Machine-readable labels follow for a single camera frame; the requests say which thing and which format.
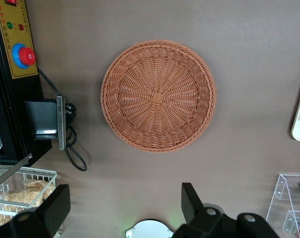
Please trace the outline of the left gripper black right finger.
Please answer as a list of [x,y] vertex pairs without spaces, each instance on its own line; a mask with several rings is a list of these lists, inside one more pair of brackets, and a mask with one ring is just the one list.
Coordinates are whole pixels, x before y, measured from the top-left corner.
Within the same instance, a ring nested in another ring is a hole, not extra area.
[[217,206],[204,206],[189,182],[181,186],[181,209],[185,224],[173,234],[174,238],[235,238],[236,223]]

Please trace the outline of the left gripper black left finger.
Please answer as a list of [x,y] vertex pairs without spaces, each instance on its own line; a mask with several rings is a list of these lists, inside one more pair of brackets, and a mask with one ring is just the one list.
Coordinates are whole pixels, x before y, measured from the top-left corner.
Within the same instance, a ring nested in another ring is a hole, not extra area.
[[61,184],[35,210],[18,213],[8,223],[9,238],[52,238],[70,212],[70,188]]

